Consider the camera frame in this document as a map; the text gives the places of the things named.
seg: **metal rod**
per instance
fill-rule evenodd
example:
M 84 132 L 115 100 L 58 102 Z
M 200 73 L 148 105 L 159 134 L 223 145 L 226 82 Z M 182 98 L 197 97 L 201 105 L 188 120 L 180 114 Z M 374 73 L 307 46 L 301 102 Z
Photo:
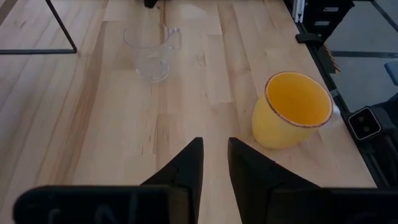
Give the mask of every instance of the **metal rod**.
M 372 57 L 372 58 L 398 58 L 395 52 L 355 52 L 332 50 L 334 57 Z
M 74 49 L 10 49 L 0 50 L 0 55 L 75 54 Z
M 74 51 L 76 53 L 77 47 L 76 47 L 75 43 L 73 42 L 72 38 L 70 37 L 70 35 L 69 35 L 68 31 L 67 31 L 67 28 L 63 25 L 63 22 L 62 22 L 60 16 L 58 15 L 57 11 L 55 10 L 53 4 L 51 3 L 50 0 L 45 0 L 45 2 L 49 5 L 49 8 L 50 8 L 52 14 L 54 14 L 55 19 L 60 24 L 60 27 L 61 27 L 63 33 L 66 35 L 70 45 L 72 46 L 72 48 L 74 49 Z

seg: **floor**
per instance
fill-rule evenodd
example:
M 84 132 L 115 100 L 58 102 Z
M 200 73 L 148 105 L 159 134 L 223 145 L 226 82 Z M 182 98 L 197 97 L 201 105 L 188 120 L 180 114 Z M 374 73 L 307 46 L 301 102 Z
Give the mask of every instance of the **floor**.
M 59 139 L 55 123 L 71 125 L 58 118 L 65 103 L 77 102 L 80 88 L 93 58 L 93 50 L 103 20 L 111 17 L 108 0 L 52 0 L 65 26 L 79 48 L 74 55 L 0 55 L 0 213 L 1 223 L 11 223 L 6 192 L 15 179 L 14 171 L 26 149 L 33 150 L 24 163 L 25 175 L 19 186 L 41 182 L 32 164 L 43 156 L 42 149 Z M 0 12 L 9 11 L 0 26 L 2 49 L 71 48 L 45 1 L 0 0 Z M 74 106 L 65 115 L 73 115 Z
M 395 24 L 398 1 L 376 0 Z M 326 41 L 332 51 L 398 53 L 398 32 L 367 1 L 355 1 L 355 7 Z M 336 57 L 341 73 L 332 74 L 338 91 L 350 111 L 388 100 L 398 92 L 384 64 L 398 58 Z

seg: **cup rim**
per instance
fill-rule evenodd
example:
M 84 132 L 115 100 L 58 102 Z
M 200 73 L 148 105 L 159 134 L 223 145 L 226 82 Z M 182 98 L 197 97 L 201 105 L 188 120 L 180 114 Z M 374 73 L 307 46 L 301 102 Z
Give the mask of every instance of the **cup rim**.
M 126 40 L 126 31 L 129 30 L 130 28 L 126 28 L 126 29 L 123 31 L 123 40 L 124 40 L 124 42 L 125 42 L 126 44 L 128 44 L 128 46 L 130 46 L 130 47 L 132 47 L 132 48 L 135 48 L 135 49 L 152 49 L 152 48 L 159 47 L 159 46 L 161 46 L 162 44 L 166 43 L 166 42 L 168 41 L 169 37 L 170 37 L 170 32 L 169 32 L 170 29 L 166 26 L 166 24 L 164 24 L 164 23 L 162 23 L 162 22 L 160 22 L 159 24 L 162 24 L 162 25 L 164 26 L 164 28 L 166 28 L 166 31 L 167 31 L 167 37 L 166 37 L 166 38 L 164 39 L 164 41 L 161 42 L 160 44 L 153 45 L 153 46 L 148 46 L 148 47 L 141 47 L 141 46 L 136 46 L 136 45 L 130 44 L 130 43 Z
M 271 101 L 270 101 L 270 99 L 269 99 L 269 97 L 268 97 L 267 87 L 269 86 L 269 84 L 270 84 L 270 82 L 271 82 L 271 80 L 272 80 L 273 78 L 275 78 L 276 76 L 279 76 L 279 75 L 283 75 L 284 73 L 294 73 L 294 74 L 296 74 L 296 75 L 301 75 L 301 76 L 303 76 L 303 77 L 305 77 L 305 78 L 307 78 L 307 79 L 309 79 L 309 80 L 315 82 L 315 83 L 316 83 L 317 85 L 319 85 L 319 87 L 325 92 L 325 94 L 328 95 L 328 99 L 329 99 L 329 102 L 330 102 L 330 108 L 331 108 L 331 110 L 330 110 L 330 112 L 329 112 L 327 118 L 326 118 L 324 121 L 322 121 L 322 122 L 319 123 L 319 124 L 312 124 L 312 125 L 300 124 L 300 123 L 297 123 L 297 122 L 294 122 L 294 121 L 291 121 L 291 120 L 287 119 L 285 116 L 283 116 L 282 114 L 280 114 L 280 113 L 274 108 L 274 106 L 272 105 L 272 103 L 271 103 Z M 332 114 L 333 114 L 333 100 L 332 100 L 332 98 L 331 98 L 329 92 L 326 90 L 326 88 L 323 87 L 319 82 L 317 82 L 316 80 L 314 80 L 312 77 L 310 77 L 310 76 L 308 76 L 308 75 L 304 75 L 304 74 L 299 73 L 299 72 L 284 71 L 284 72 L 279 72 L 279 73 L 276 73 L 276 74 L 272 75 L 272 76 L 270 77 L 270 79 L 268 79 L 268 81 L 267 81 L 267 83 L 266 83 L 266 85 L 265 85 L 265 87 L 264 87 L 264 94 L 265 94 L 267 103 L 268 103 L 269 107 L 271 108 L 272 112 L 274 112 L 278 117 L 282 118 L 284 121 L 288 122 L 289 124 L 291 124 L 291 125 L 293 125 L 293 126 L 296 126 L 296 127 L 299 127 L 299 128 L 318 128 L 318 127 L 320 127 L 320 126 L 326 124 L 326 123 L 330 120 L 330 118 L 331 118 L 331 116 L 332 116 Z

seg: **wood grain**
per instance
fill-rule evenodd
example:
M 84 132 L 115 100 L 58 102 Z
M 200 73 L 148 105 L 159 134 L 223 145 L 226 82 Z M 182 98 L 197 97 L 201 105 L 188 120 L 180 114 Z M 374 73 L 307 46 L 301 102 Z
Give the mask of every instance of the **wood grain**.
M 6 19 L 11 9 L 15 6 L 17 0 L 4 0 L 0 4 L 0 25 Z
M 0 47 L 69 47 L 36 3 L 17 1 L 3 16 Z M 200 223 L 241 223 L 226 157 L 233 136 L 318 185 L 375 187 L 341 118 L 289 149 L 253 140 L 252 111 L 271 75 L 295 70 L 324 85 L 282 0 L 161 1 L 149 17 L 135 0 L 53 3 L 79 52 L 0 56 L 1 223 L 12 223 L 15 199 L 38 185 L 140 184 L 197 136 Z M 149 38 L 149 20 L 182 36 L 169 76 L 155 84 L 136 73 L 123 41 L 134 23 Z

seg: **black device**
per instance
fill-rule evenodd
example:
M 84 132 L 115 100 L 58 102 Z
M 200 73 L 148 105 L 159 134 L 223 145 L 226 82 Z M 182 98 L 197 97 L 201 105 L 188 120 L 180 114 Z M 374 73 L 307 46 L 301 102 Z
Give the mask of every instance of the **black device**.
M 374 158 L 384 185 L 398 185 L 398 130 L 394 101 L 365 106 L 346 115 L 353 139 Z
M 294 0 L 284 2 L 292 12 Z M 316 34 L 324 42 L 354 6 L 352 0 L 305 0 L 303 25 L 308 33 Z
M 144 6 L 152 9 L 153 7 L 155 7 L 156 3 L 158 0 L 144 0 Z
M 321 188 L 236 138 L 228 161 L 243 224 L 398 223 L 394 189 Z
M 16 201 L 16 224 L 196 224 L 203 140 L 195 138 L 140 186 L 45 186 Z

